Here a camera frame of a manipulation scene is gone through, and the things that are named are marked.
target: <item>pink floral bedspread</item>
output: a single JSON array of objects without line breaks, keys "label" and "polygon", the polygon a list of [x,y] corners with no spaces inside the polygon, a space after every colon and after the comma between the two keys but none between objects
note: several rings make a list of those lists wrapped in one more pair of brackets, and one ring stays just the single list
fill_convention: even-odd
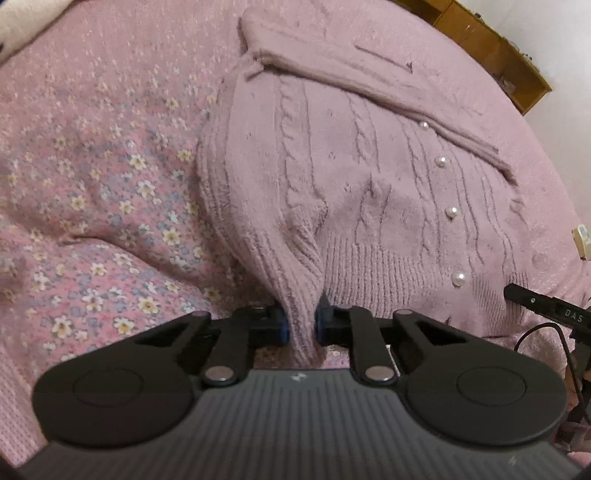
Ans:
[{"label": "pink floral bedspread", "polygon": [[[395,52],[487,116],[531,179],[533,287],[569,299],[580,281],[576,215],[527,124],[467,55],[395,5],[82,2],[0,68],[0,452],[14,463],[43,444],[29,394],[52,365],[193,310],[221,317],[268,300],[216,239],[193,167],[220,80],[243,53],[249,4]],[[333,350],[327,366],[345,361]]]}]

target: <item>white pillow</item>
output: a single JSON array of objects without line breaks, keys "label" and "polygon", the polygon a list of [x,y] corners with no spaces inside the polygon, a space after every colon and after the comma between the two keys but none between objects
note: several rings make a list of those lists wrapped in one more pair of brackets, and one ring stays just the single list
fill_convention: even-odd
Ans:
[{"label": "white pillow", "polygon": [[0,0],[0,64],[51,24],[72,0]]}]

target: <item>gray gripper base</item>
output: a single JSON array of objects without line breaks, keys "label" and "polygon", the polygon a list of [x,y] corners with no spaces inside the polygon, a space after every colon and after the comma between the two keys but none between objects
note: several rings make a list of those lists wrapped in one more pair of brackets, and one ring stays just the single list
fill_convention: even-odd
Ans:
[{"label": "gray gripper base", "polygon": [[509,451],[447,442],[396,393],[348,370],[251,371],[207,390],[158,439],[103,451],[50,443],[21,467],[29,480],[570,480],[579,471],[545,442]]}]

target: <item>black cable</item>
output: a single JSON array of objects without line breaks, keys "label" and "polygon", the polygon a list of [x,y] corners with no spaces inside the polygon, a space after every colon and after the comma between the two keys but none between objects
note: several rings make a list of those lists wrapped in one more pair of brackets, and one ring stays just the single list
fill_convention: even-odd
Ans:
[{"label": "black cable", "polygon": [[521,336],[521,338],[515,344],[514,350],[515,350],[515,352],[518,351],[519,346],[522,344],[523,340],[525,340],[529,335],[531,335],[532,333],[534,333],[542,328],[546,328],[546,327],[553,328],[554,330],[556,330],[558,332],[558,335],[560,337],[560,342],[562,343],[562,348],[564,349],[564,354],[566,355],[566,363],[569,366],[570,375],[573,378],[574,390],[575,390],[575,392],[577,392],[577,398],[579,399],[579,405],[580,405],[581,409],[583,410],[583,416],[584,416],[585,420],[587,421],[587,424],[591,425],[591,418],[589,418],[589,414],[587,413],[587,410],[585,408],[583,408],[583,403],[584,403],[583,393],[581,392],[581,389],[579,387],[579,382],[577,381],[577,378],[576,378],[573,356],[569,352],[569,346],[566,343],[566,338],[564,338],[564,333],[562,332],[562,329],[558,325],[556,325],[553,322],[547,322],[547,323],[542,323],[540,325],[536,325],[535,327],[529,329],[527,332],[525,332]]}]

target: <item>small flower print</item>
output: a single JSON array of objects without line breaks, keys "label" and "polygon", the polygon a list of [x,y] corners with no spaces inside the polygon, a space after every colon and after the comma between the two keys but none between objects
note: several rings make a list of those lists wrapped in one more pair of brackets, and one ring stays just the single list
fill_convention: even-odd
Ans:
[{"label": "small flower print", "polygon": [[109,130],[111,131],[111,138],[113,140],[115,140],[116,138],[120,138],[121,132],[123,131],[123,129],[119,125],[115,125],[114,127],[109,128]]},{"label": "small flower print", "polygon": [[81,212],[86,208],[86,200],[82,195],[78,195],[77,197],[70,199],[70,204],[77,212]]},{"label": "small flower print", "polygon": [[184,301],[181,304],[181,310],[185,313],[191,313],[195,311],[195,307],[190,301]]},{"label": "small flower print", "polygon": [[93,263],[90,271],[93,275],[98,275],[99,277],[104,277],[107,273],[107,269],[102,263]]},{"label": "small flower print", "polygon": [[146,199],[149,196],[153,197],[155,195],[156,189],[154,185],[152,185],[152,182],[148,180],[141,180],[138,182],[137,192]]},{"label": "small flower print", "polygon": [[74,171],[72,170],[72,162],[70,160],[60,160],[57,163],[57,171],[60,175],[65,175],[69,179],[74,177]]},{"label": "small flower print", "polygon": [[88,340],[88,331],[77,330],[74,332],[74,338],[75,338],[75,340],[78,340],[79,342],[84,342],[85,340]]},{"label": "small flower print", "polygon": [[184,177],[184,172],[182,170],[174,170],[172,175],[170,176],[171,180],[182,180]]},{"label": "small flower print", "polygon": [[177,212],[170,211],[167,216],[168,220],[170,220],[172,223],[178,223]]},{"label": "small flower print", "polygon": [[179,267],[181,270],[185,270],[189,262],[183,260],[178,255],[175,255],[174,257],[170,258],[170,264]]},{"label": "small flower print", "polygon": [[220,294],[219,290],[209,287],[203,289],[203,296],[205,296],[205,298],[211,302],[217,302],[222,299],[222,295]]},{"label": "small flower print", "polygon": [[86,295],[82,297],[82,301],[86,303],[86,310],[89,312],[102,312],[103,303],[105,302],[98,291],[91,288],[86,290]]},{"label": "small flower print", "polygon": [[76,354],[75,353],[64,353],[64,355],[62,355],[60,357],[60,360],[62,362],[67,362],[68,360],[72,360],[73,358],[76,358]]},{"label": "small flower print", "polygon": [[111,293],[111,295],[115,295],[118,300],[125,300],[127,298],[123,293],[123,290],[117,287],[110,288],[109,293]]},{"label": "small flower print", "polygon": [[179,288],[178,288],[178,285],[176,283],[167,280],[167,281],[164,282],[164,285],[166,286],[166,289],[168,291],[172,291],[174,293],[178,293]]},{"label": "small flower print", "polygon": [[146,160],[141,155],[134,153],[131,155],[131,158],[129,159],[129,165],[131,165],[136,170],[142,170],[146,168]]},{"label": "small flower print", "polygon": [[135,238],[129,230],[123,230],[119,235],[119,240],[123,242],[125,248],[135,247]]},{"label": "small flower print", "polygon": [[162,240],[170,246],[180,245],[181,236],[177,232],[176,228],[171,228],[170,230],[164,230],[162,232]]},{"label": "small flower print", "polygon": [[36,244],[43,240],[43,234],[38,228],[31,230],[31,240],[33,240]]},{"label": "small flower print", "polygon": [[43,272],[36,272],[33,274],[33,290],[44,291],[49,284],[49,278]]},{"label": "small flower print", "polygon": [[16,303],[17,295],[10,288],[3,288],[0,293],[11,303]]},{"label": "small flower print", "polygon": [[119,202],[119,210],[121,213],[128,214],[135,210],[135,207],[131,205],[130,200],[126,200],[124,202]]},{"label": "small flower print", "polygon": [[138,307],[145,314],[154,315],[154,314],[158,313],[160,311],[160,309],[158,308],[159,305],[160,304],[157,303],[156,301],[154,301],[154,299],[152,297],[147,297],[147,298],[140,297],[139,302],[138,302]]},{"label": "small flower print", "polygon": [[195,258],[203,258],[205,256],[205,252],[203,251],[203,248],[201,248],[201,247],[193,248],[193,256]]},{"label": "small flower print", "polygon": [[196,202],[185,203],[185,210],[189,215],[197,215],[199,213],[199,205]]},{"label": "small flower print", "polygon": [[57,137],[56,140],[53,142],[53,146],[55,147],[56,150],[59,150],[60,152],[63,152],[66,147],[68,145],[68,140],[66,140],[66,137]]},{"label": "small flower print", "polygon": [[80,222],[77,226],[73,228],[73,233],[78,235],[84,235],[88,230],[88,223]]},{"label": "small flower print", "polygon": [[57,317],[53,320],[51,332],[55,333],[58,338],[68,338],[72,334],[72,322],[67,320],[65,315]]},{"label": "small flower print", "polygon": [[178,108],[178,102],[174,98],[169,98],[166,100],[166,108],[172,112]]},{"label": "small flower print", "polygon": [[113,321],[113,326],[120,335],[130,335],[135,328],[135,323],[125,317],[117,317]]},{"label": "small flower print", "polygon": [[119,267],[123,267],[124,265],[129,267],[131,265],[131,259],[128,254],[115,254],[113,260]]},{"label": "small flower print", "polygon": [[193,159],[193,154],[190,150],[179,150],[177,158],[182,162],[190,162]]},{"label": "small flower print", "polygon": [[158,293],[158,291],[156,290],[156,285],[154,285],[153,282],[149,281],[144,283],[144,288],[154,295]]}]

